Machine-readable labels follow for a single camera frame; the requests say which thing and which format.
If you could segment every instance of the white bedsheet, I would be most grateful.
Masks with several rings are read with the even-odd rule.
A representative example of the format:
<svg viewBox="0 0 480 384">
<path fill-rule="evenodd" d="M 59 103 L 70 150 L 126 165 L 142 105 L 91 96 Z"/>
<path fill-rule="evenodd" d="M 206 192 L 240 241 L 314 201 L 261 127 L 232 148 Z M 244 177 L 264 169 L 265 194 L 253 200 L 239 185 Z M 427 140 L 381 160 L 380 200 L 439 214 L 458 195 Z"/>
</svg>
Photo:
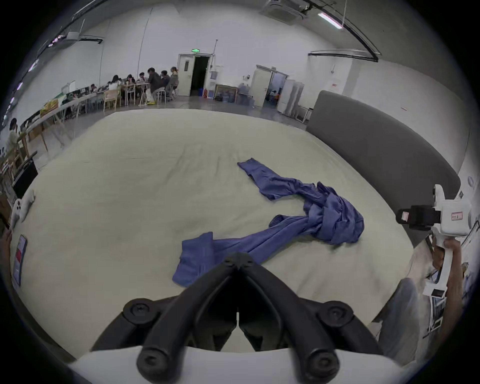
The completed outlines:
<svg viewBox="0 0 480 384">
<path fill-rule="evenodd" d="M 363 215 L 356 244 L 305 238 L 264 266 L 299 296 L 349 304 L 370 322 L 406 275 L 411 243 L 380 195 L 317 138 L 276 122 L 222 112 L 116 112 L 88 129 L 35 179 L 17 224 L 28 239 L 19 295 L 75 357 L 131 299 L 183 288 L 171 278 L 181 241 L 213 231 L 242 237 L 276 214 L 303 215 L 300 197 L 268 201 L 237 166 L 254 157 L 274 172 L 321 181 Z"/>
</svg>

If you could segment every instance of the ceiling light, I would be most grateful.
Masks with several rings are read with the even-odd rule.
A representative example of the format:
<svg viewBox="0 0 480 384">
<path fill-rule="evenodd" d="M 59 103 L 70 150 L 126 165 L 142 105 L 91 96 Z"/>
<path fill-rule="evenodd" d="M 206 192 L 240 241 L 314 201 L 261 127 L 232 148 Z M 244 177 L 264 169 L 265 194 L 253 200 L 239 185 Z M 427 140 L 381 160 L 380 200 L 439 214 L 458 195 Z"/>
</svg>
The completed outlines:
<svg viewBox="0 0 480 384">
<path fill-rule="evenodd" d="M 30 72 L 37 64 L 38 64 L 38 59 L 34 61 L 34 63 L 31 65 L 28 71 Z"/>
<path fill-rule="evenodd" d="M 322 19 L 327 20 L 331 25 L 333 25 L 337 29 L 342 29 L 343 27 L 337 23 L 334 19 L 332 19 L 330 16 L 328 16 L 326 13 L 319 13 L 318 14 Z"/>
</svg>

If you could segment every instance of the open door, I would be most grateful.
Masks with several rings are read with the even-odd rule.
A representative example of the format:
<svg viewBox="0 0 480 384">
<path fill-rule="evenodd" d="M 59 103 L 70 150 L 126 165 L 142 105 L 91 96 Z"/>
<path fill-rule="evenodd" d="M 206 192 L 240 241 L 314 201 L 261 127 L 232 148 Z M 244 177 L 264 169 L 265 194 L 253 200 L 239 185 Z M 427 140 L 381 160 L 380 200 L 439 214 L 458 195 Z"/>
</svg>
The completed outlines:
<svg viewBox="0 0 480 384">
<path fill-rule="evenodd" d="M 282 94 L 280 95 L 280 99 L 276 106 L 276 109 L 278 110 L 278 112 L 285 113 L 288 106 L 288 102 L 290 101 L 290 96 L 293 92 L 294 85 L 295 85 L 295 80 L 285 80 Z"/>
<path fill-rule="evenodd" d="M 179 71 L 179 96 L 190 96 L 194 63 L 194 55 L 179 55 L 179 66 L 177 68 Z"/>
<path fill-rule="evenodd" d="M 271 78 L 272 71 L 267 71 L 262 68 L 255 70 L 249 95 L 253 96 L 253 105 L 256 107 L 263 107 Z"/>
</svg>

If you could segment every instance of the gray floor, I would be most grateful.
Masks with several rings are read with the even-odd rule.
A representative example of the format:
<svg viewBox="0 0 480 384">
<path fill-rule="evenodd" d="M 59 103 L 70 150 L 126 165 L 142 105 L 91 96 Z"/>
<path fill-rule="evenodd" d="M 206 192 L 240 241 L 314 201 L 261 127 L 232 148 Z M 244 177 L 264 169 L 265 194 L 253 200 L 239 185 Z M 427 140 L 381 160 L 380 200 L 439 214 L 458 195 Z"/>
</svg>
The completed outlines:
<svg viewBox="0 0 480 384">
<path fill-rule="evenodd" d="M 176 100 L 168 102 L 166 106 L 162 104 L 161 106 L 148 106 L 142 108 L 185 108 L 185 109 L 203 109 L 203 110 L 213 110 L 220 112 L 228 112 L 239 115 L 253 116 L 261 119 L 277 121 L 286 125 L 290 125 L 302 130 L 306 129 L 306 125 L 302 124 L 300 121 L 295 119 L 288 118 L 277 112 L 276 107 L 272 105 L 265 105 L 263 108 L 252 108 L 248 106 L 237 105 L 233 103 L 221 103 L 214 100 L 209 100 L 197 96 L 190 97 L 178 97 Z M 117 111 L 129 110 L 129 109 L 140 109 L 138 106 L 131 105 L 128 107 L 119 107 Z M 114 113 L 112 109 L 106 110 L 105 113 L 103 110 L 99 111 L 90 111 L 87 114 L 79 116 L 78 121 L 68 120 L 65 123 L 66 133 L 73 137 L 73 128 L 75 131 L 75 137 L 78 138 L 81 136 L 89 127 L 95 124 L 100 119 L 108 116 L 109 114 Z M 39 172 L 54 158 L 61 156 L 62 152 L 67 149 L 72 140 L 65 134 L 61 135 L 63 145 L 53 136 L 51 130 L 55 129 L 59 134 L 58 128 L 52 127 L 44 132 L 45 141 L 47 143 L 48 151 L 45 150 L 42 140 L 39 137 L 36 137 L 31 142 L 28 143 L 28 149 L 30 153 L 33 151 L 38 151 L 37 155 L 34 157 L 35 165 Z M 426 243 L 421 243 L 414 251 L 411 259 L 411 268 L 408 273 L 408 277 L 412 278 L 415 281 L 415 285 L 419 294 L 419 310 L 420 310 L 420 340 L 417 350 L 417 359 L 421 360 L 429 349 L 430 337 L 423 339 L 425 331 L 428 324 L 430 307 L 428 299 L 423 296 L 421 293 L 423 291 L 424 277 L 427 275 L 428 270 L 432 267 L 432 257 Z M 370 331 L 378 337 L 381 325 L 379 323 L 371 323 L 369 325 Z"/>
</svg>

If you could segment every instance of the jeans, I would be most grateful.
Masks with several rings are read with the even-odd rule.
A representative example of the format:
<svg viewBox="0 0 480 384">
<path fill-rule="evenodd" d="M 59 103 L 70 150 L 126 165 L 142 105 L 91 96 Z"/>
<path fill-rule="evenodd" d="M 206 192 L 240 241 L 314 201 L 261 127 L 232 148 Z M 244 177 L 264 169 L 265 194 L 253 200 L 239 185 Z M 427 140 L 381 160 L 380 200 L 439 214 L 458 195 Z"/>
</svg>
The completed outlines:
<svg viewBox="0 0 480 384">
<path fill-rule="evenodd" d="M 378 344 L 385 356 L 400 365 L 415 359 L 420 335 L 418 296 L 412 279 L 404 278 L 374 319 L 382 321 Z"/>
</svg>

